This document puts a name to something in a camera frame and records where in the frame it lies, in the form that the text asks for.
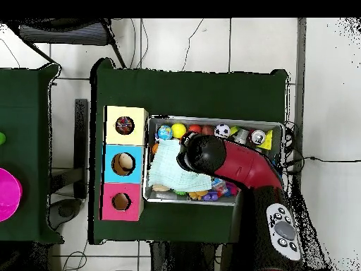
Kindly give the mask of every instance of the light blue cloth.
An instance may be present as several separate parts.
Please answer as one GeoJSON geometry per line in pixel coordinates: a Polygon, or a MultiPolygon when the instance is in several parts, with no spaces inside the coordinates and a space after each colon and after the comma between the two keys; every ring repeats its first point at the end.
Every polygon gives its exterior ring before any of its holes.
{"type": "Polygon", "coordinates": [[[149,186],[160,184],[177,191],[205,191],[212,188],[211,177],[182,169],[177,163],[179,140],[159,140],[149,171],[149,186]]]}

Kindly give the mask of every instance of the green mat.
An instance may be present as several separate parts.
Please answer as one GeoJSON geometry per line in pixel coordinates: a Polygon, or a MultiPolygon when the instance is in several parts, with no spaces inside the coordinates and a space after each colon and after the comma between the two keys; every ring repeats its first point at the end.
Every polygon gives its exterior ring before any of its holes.
{"type": "Polygon", "coordinates": [[[271,74],[172,73],[118,70],[113,68],[110,59],[99,60],[91,76],[91,121],[96,120],[96,135],[94,131],[91,134],[95,152],[90,155],[90,168],[95,158],[95,173],[91,170],[90,174],[90,178],[95,178],[94,239],[226,243],[233,211],[232,207],[146,202],[139,222],[100,221],[105,105],[143,107],[150,114],[283,123],[286,79],[284,70],[271,74]]]}
{"type": "Polygon", "coordinates": [[[62,242],[47,225],[48,87],[58,72],[56,64],[39,70],[0,69],[0,131],[6,135],[0,167],[23,186],[15,214],[0,222],[2,241],[62,242]]]}

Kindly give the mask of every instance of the metal tray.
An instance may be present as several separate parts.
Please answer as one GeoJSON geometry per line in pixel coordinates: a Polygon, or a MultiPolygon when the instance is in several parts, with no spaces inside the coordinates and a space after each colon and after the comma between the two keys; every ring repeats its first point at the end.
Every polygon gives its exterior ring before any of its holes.
{"type": "Polygon", "coordinates": [[[238,126],[244,129],[259,129],[263,131],[273,130],[272,133],[272,147],[270,150],[263,150],[271,161],[275,163],[284,161],[284,147],[285,141],[285,128],[281,123],[263,122],[263,121],[241,121],[231,119],[206,119],[197,117],[185,116],[157,116],[151,115],[147,120],[147,147],[145,149],[145,163],[144,163],[144,176],[143,176],[143,197],[149,202],[158,203],[183,203],[191,205],[234,205],[235,196],[222,197],[214,202],[203,200],[188,200],[186,195],[176,195],[173,191],[153,191],[152,187],[148,186],[148,171],[150,169],[150,161],[152,154],[152,147],[155,144],[154,134],[158,131],[161,125],[172,126],[174,123],[182,123],[185,126],[192,124],[197,125],[210,125],[217,126],[219,124],[226,124],[229,127],[238,126]]]}

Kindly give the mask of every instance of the blue ball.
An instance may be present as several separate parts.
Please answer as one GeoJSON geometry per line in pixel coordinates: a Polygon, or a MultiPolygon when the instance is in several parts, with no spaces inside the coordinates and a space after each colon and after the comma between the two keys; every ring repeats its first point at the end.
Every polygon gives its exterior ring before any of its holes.
{"type": "Polygon", "coordinates": [[[171,139],[173,136],[172,128],[167,125],[162,125],[158,129],[158,137],[164,140],[171,139]]]}

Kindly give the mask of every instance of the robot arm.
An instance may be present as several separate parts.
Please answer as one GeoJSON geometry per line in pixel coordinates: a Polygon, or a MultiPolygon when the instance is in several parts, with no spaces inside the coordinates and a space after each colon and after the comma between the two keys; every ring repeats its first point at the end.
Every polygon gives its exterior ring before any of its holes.
{"type": "Polygon", "coordinates": [[[232,181],[245,196],[238,242],[242,271],[295,271],[301,256],[281,177],[257,151],[211,135],[186,133],[177,156],[187,171],[232,181]]]}

